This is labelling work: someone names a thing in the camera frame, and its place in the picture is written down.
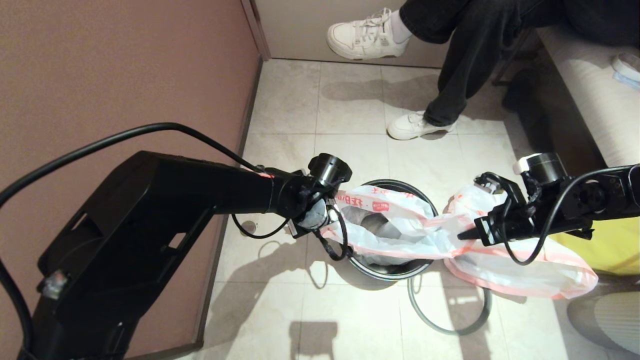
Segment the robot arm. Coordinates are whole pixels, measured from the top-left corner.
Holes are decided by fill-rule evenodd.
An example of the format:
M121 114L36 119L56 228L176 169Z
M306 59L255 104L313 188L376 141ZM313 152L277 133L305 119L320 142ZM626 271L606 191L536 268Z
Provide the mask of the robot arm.
M118 166L38 261L45 277L33 315L39 360L122 359L138 320L160 295L213 215L276 213L294 237L329 222L326 205L351 177L320 154L310 175L250 172L139 152ZM176 234L184 234L177 245Z
M484 246L563 232L590 239L592 220L640 216L640 165L574 178L567 176L556 154L546 153L522 158L515 169L529 200L516 183L489 172L480 175L475 180L478 186L492 193L506 192L507 201L477 218L476 227L459 234L459 239L479 238Z

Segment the white sock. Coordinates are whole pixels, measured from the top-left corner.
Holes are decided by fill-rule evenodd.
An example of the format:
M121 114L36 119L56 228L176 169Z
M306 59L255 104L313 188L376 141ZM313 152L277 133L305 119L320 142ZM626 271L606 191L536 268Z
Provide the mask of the white sock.
M394 42L397 44L404 42L413 35L400 19L400 10L391 13L391 31L394 33Z

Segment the floor tile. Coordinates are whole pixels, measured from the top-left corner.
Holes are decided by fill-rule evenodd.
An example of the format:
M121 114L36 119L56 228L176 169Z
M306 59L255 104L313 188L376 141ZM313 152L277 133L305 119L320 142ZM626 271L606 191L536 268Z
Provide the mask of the floor tile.
M507 115L504 119L504 126L507 128L509 141L511 142L511 147L513 148L516 159L535 153L529 143L527 133L524 131L524 127L522 127L522 123L518 118L518 114L510 113Z
M296 359L304 285L217 282L194 359Z
M465 157L467 179L473 180L483 172L495 172L516 182L526 196L522 177L513 173L516 158L508 135L458 136Z
M253 164L284 171L306 168L313 157L315 135L249 134L243 157ZM255 234L276 229L284 219L276 214L237 216L240 223L252 221ZM295 240L285 230L267 239L240 234L229 219L223 242L217 281L305 282L307 238Z
M467 100L462 114L468 118L458 121L458 134L506 134L504 119L509 113L501 105L505 91L503 86L487 83Z
M314 156L316 136L308 134L249 134L243 158L254 165L283 171L307 169Z
M322 63L317 133L385 131L380 66Z
M319 62L265 61L249 132L315 133L319 84Z
M317 135L315 154L326 152L346 162L353 175L341 190L389 177L386 135Z
M300 360L401 359L396 288L305 287Z
M567 300L529 297L517 304L495 299L512 359L607 359L604 348L583 338L568 322Z
M445 329L472 324L483 307L478 288L434 288L416 286L416 302L422 312ZM404 360L498 360L509 359L500 312L493 308L487 323L466 336L441 334L427 326L413 309L406 288L400 294Z
M391 178L424 192L439 213L449 197L473 181L465 171L467 164L458 135L425 135L408 141L389 139L388 148Z
M422 111L438 96L440 69L382 67L382 90L387 125L409 112Z
M330 244L336 252L340 253L340 247L337 243L330 241ZM380 288L395 285L394 282L377 280L363 274L348 259L331 260L315 236L308 238L306 269L307 284L314 284L316 288L322 288L327 284L352 285L359 288Z

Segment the plastic bag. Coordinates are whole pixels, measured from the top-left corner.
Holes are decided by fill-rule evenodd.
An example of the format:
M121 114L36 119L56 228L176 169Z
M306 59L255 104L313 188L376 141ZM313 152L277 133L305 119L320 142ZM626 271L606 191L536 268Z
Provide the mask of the plastic bag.
M448 212L464 213L470 217L485 216L493 205L478 188L464 188L449 203ZM512 241L511 250L525 259L535 248L538 239ZM520 266L510 257L504 244L485 247L477 240L473 246L453 259L445 259L445 266L456 277L477 286L510 295L571 299L591 291L598 276L576 253L547 238L540 255L529 265Z
M486 195L489 198L483 204L497 205ZM339 192L335 200L346 221L349 244L368 263L399 265L413 259L452 258L474 243L457 237L473 226L470 212L434 217L431 206L410 193L361 186ZM342 241L338 223L323 228L321 234Z
M398 265L412 259L445 259L446 267L460 279L510 295L571 299L591 291L598 276L580 256L550 238L527 266L514 263L503 244L485 247L479 240L458 240L457 234L474 226L473 219L485 216L505 197L466 186L438 217L433 217L429 204L411 194L374 186L339 192L336 202L347 222L349 244L367 262ZM321 233L342 241L338 223ZM524 259L537 241L510 245Z

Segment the wire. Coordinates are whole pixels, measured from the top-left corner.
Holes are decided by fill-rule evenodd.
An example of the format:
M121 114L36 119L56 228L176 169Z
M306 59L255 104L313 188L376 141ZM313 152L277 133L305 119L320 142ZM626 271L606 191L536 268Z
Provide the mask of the wire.
M233 153L231 150L224 147L222 144L217 141L209 138L203 133L192 129L188 126L174 123L174 122L160 122L157 124L149 124L144 126L135 127L133 129L122 131L121 133L108 136L104 139L98 140L94 143L81 147L77 150L74 150L66 155L63 155L53 161L48 162L47 164L37 168L36 170L26 174L20 179L16 180L14 183L9 185L0 193L0 208L4 206L4 204L9 201L16 193L34 183L35 181L43 178L44 176L54 172L55 170L68 165L69 163L74 162L75 160L81 159L87 155L93 154L99 150L102 150L106 147L112 146L124 140L128 140L134 138L136 136L155 133L156 131L167 131L174 130L179 131L181 133L187 134L193 138L200 140L203 143L219 150L224 155L227 155L229 158L238 162L240 165L245 166L246 168L255 171L262 172L262 170L246 160L242 159L237 154ZM31 346L33 345L33 322L31 319L31 313L29 308L24 301L24 297L22 293L18 289L18 286L13 281L9 271L7 271L4 266L2 260L0 259L0 284L4 287L15 310L18 314L18 318L20 320L20 326L22 327L22 349L21 355L30 354Z
M446 335L464 336L464 335L469 335L473 332L478 331L484 325L484 323L486 323L487 319L489 319L489 314L491 314L491 306L492 306L492 294L491 294L491 290L487 288L483 288L484 305L482 307L482 311L480 312L480 316L478 316L478 319L474 321L474 323L472 323L471 325L467 326L464 329L458 329L458 330L456 329L449 330L449 329L444 329L443 327L437 326L435 323L429 320L429 318L422 312L422 310L420 310L420 307L418 306L418 302L415 300L415 289L413 288L414 279L415 279L415 276L410 277L409 285L407 286L408 293L409 293L409 301L411 301L411 305L413 306L413 309L418 314L420 319L422 319L422 321L425 324L429 325L433 330L441 332L442 334L446 334Z
M626 170L626 169L629 169L629 168L631 168L631 166L603 168L603 169L600 169L600 170L596 170L596 171L588 172L586 174L582 174L579 177L576 177L572 182L570 182L569 185L560 194L560 196L556 199L556 202L554 203L553 208L551 208L551 211L549 212L549 216L547 217L547 220L545 221L545 225L542 227L542 231L540 232L540 237L538 238L538 243L536 244L536 248L533 250L531 255L526 260L520 260L520 259L516 258L515 254L513 254L513 252L511 251L511 248L509 247L509 238L506 236L507 234L505 233L505 229L504 229L504 219L506 218L506 214L503 213L503 215L502 215L502 220L503 221L502 221L502 225L501 225L502 237L504 238L504 245L507 248L507 251L509 252L509 256L511 256L511 259L513 261L515 261L516 264L525 266L525 265L531 264L536 259L536 257L538 257L538 254L540 254L540 251L542 250L542 247L545 244L545 240L547 239L547 236L549 235L549 231L551 230L551 224L553 223L554 219L556 218L557 212L560 209L560 206L562 206L564 198L567 196L567 194L569 194L569 191L576 184L582 182L583 180L585 180L586 178L591 177L591 176L600 175L600 174L606 174L608 172L616 172L616 171L620 171L620 170Z
M270 233L266 234L266 235L254 235L250 232L248 232L244 227L242 227L242 225L240 224L240 222L238 221L236 214L231 214L231 218L234 219L234 223L236 224L236 227L238 228L238 230L240 230L241 233L249 236L250 238L253 239L266 239L266 238L270 238L273 235L275 235L277 232L279 232L280 230L282 230L282 228L284 227L284 225L287 225L287 223L289 222L289 219L284 220L284 222L282 223L282 225L278 226L277 229L275 229L274 231L271 231Z
M338 255L331 248L331 245L329 245L329 243L326 241L326 239L323 238L322 235L320 235L320 231L319 230L314 231L314 235L316 236L316 238L318 238L318 240L320 240L320 243L322 243L322 246L324 247L324 251L326 251L326 253L329 255L329 257L334 261L340 261L340 260L344 259L344 257L347 256L350 253L350 251L349 251L348 233L347 233L347 224L344 222L344 217L342 217L342 214L340 213L340 211L338 211L333 205L329 205L329 206L327 206L327 208L330 208L331 210L334 210L335 213L338 216L338 221L340 222L340 228L342 229L342 244L340 245L340 248L342 249L342 253L340 255Z

